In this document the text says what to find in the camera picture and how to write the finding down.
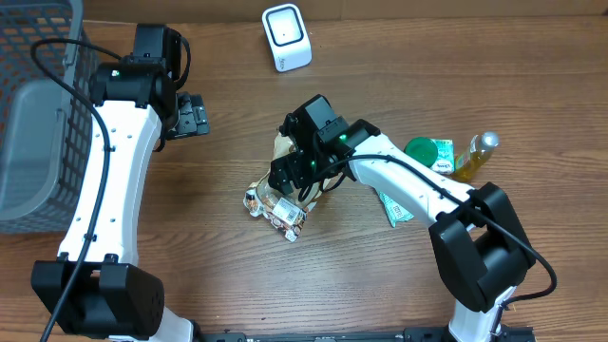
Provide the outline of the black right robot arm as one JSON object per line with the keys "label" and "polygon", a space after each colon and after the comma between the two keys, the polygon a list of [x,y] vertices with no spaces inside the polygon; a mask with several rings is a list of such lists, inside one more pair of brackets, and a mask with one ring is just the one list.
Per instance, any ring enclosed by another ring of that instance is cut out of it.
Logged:
{"label": "black right robot arm", "polygon": [[279,132],[295,150],[271,163],[270,184],[287,195],[338,173],[379,190],[428,229],[440,278],[455,299],[441,327],[406,327],[399,341],[533,341],[503,314],[539,261],[506,193],[449,180],[397,148],[364,120],[289,113]]}

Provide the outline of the yellow dish soap bottle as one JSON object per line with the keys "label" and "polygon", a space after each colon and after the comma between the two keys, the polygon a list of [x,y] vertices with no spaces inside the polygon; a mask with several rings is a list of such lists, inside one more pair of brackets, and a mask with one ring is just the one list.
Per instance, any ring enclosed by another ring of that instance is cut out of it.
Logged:
{"label": "yellow dish soap bottle", "polygon": [[451,177],[459,182],[470,182],[499,145],[500,137],[495,131],[474,136],[467,149],[455,158]]}

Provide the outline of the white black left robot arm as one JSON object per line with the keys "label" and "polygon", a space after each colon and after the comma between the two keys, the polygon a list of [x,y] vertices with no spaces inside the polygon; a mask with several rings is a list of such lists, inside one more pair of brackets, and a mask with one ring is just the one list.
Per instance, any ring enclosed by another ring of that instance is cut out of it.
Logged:
{"label": "white black left robot arm", "polygon": [[171,68],[103,63],[84,101],[93,116],[84,182],[53,261],[35,262],[31,286],[66,334],[111,341],[198,341],[198,324],[165,305],[162,281],[138,266],[137,225],[154,150],[174,139],[199,98],[180,94]]}

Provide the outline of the green tissue canister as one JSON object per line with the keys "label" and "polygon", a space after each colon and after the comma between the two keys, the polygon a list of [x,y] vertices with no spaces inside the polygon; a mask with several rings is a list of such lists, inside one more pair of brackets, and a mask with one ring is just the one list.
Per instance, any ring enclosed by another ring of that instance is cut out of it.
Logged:
{"label": "green tissue canister", "polygon": [[412,139],[404,148],[406,155],[430,168],[438,158],[438,148],[434,141],[426,137]]}

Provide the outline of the brown snack pouch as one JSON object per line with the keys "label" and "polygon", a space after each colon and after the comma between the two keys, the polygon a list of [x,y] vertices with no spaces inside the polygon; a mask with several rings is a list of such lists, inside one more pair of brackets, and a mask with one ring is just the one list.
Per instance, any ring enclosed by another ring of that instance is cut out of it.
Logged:
{"label": "brown snack pouch", "polygon": [[316,183],[311,194],[303,201],[297,193],[283,195],[270,186],[270,171],[258,181],[252,182],[245,192],[243,205],[252,217],[265,217],[287,240],[295,242],[301,234],[308,214],[322,196],[322,189],[329,180]]}

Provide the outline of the teal tissue pack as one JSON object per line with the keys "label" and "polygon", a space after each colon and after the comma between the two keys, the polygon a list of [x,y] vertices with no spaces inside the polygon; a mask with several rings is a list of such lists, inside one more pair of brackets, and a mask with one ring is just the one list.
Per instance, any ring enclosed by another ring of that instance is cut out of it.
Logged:
{"label": "teal tissue pack", "polygon": [[431,140],[437,147],[437,158],[430,169],[438,174],[451,175],[455,170],[453,140]]}

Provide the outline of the teal snack packet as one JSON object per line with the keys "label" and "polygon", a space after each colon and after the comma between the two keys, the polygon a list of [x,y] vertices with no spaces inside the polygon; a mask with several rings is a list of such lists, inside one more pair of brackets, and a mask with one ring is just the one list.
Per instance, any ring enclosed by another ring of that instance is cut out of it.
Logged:
{"label": "teal snack packet", "polygon": [[384,206],[389,224],[392,228],[395,228],[399,222],[407,222],[414,218],[412,213],[383,192],[377,191],[377,195]]}

